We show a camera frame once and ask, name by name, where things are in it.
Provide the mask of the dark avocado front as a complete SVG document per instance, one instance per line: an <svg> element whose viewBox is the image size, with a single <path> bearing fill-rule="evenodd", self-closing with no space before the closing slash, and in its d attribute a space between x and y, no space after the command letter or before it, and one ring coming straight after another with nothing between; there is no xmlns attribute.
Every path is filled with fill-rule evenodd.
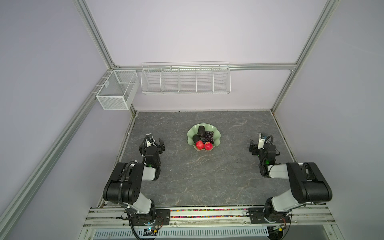
<svg viewBox="0 0 384 240"><path fill-rule="evenodd" d="M194 144L196 145L199 141L201 141L201 137L199 135L193 135L192 137Z"/></svg>

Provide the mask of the dark avocado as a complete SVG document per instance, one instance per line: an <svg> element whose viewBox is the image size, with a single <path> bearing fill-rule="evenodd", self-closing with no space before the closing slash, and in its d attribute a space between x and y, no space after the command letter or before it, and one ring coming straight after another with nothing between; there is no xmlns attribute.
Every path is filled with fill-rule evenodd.
<svg viewBox="0 0 384 240"><path fill-rule="evenodd" d="M193 135L192 137L194 144L196 145L199 141L201 141L201 137L199 135Z"/></svg>
<svg viewBox="0 0 384 240"><path fill-rule="evenodd" d="M202 138L202 137L205 136L205 134L206 134L205 126L199 125L199 127L198 127L198 136Z"/></svg>

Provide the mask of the red apple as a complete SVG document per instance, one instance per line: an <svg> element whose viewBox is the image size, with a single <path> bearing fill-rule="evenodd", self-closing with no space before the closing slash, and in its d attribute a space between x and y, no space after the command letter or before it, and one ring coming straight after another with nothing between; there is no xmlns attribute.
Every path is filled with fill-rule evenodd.
<svg viewBox="0 0 384 240"><path fill-rule="evenodd" d="M204 149L204 147L205 147L205 144L203 143L203 141L199 140L196 142L196 148L198 150L202 150L202 149Z"/></svg>
<svg viewBox="0 0 384 240"><path fill-rule="evenodd" d="M213 144L211 142L206 142L204 145L206 151L211 151L213 149Z"/></svg>

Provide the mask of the dark purple grape bunch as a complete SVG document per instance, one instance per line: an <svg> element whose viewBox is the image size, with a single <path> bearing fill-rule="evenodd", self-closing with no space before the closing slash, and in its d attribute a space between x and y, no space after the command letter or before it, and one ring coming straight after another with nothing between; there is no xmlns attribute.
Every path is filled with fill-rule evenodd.
<svg viewBox="0 0 384 240"><path fill-rule="evenodd" d="M211 143L214 144L214 132L212 131L205 131L204 136L202 137L202 142L205 143Z"/></svg>

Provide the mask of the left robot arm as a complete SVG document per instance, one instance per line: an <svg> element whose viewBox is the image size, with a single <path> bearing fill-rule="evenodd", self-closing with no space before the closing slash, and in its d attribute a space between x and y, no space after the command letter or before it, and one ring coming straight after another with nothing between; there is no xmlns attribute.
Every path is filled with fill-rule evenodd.
<svg viewBox="0 0 384 240"><path fill-rule="evenodd" d="M147 134L139 145L141 162L117 163L103 190L103 199L118 204L129 215L154 218L156 207L141 193L143 181L156 181L161 173L160 154L166 150L164 141Z"/></svg>

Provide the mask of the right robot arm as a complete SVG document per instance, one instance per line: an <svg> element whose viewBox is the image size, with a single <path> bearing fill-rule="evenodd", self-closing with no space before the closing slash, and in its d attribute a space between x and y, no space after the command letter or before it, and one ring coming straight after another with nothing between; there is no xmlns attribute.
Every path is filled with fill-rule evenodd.
<svg viewBox="0 0 384 240"><path fill-rule="evenodd" d="M249 152L259 158L259 170L264 178L288 180L290 189L266 200L263 213L288 213L304 205L329 202L333 192L316 163L277 164L278 151L273 137L260 139L257 144L250 141Z"/></svg>

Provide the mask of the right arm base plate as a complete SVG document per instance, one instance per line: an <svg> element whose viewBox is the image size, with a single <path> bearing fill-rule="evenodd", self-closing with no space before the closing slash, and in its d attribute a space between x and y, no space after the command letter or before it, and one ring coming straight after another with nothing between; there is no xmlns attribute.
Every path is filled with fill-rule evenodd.
<svg viewBox="0 0 384 240"><path fill-rule="evenodd" d="M268 212L264 207L248 208L246 216L252 224L289 224L291 222L288 212Z"/></svg>

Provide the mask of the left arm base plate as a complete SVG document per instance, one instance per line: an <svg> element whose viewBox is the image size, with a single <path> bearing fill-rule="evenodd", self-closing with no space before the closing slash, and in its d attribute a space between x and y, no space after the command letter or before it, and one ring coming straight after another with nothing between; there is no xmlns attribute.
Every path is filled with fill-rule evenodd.
<svg viewBox="0 0 384 240"><path fill-rule="evenodd" d="M168 226L171 219L170 209L155 209L146 215L131 215L130 222L134 226Z"/></svg>

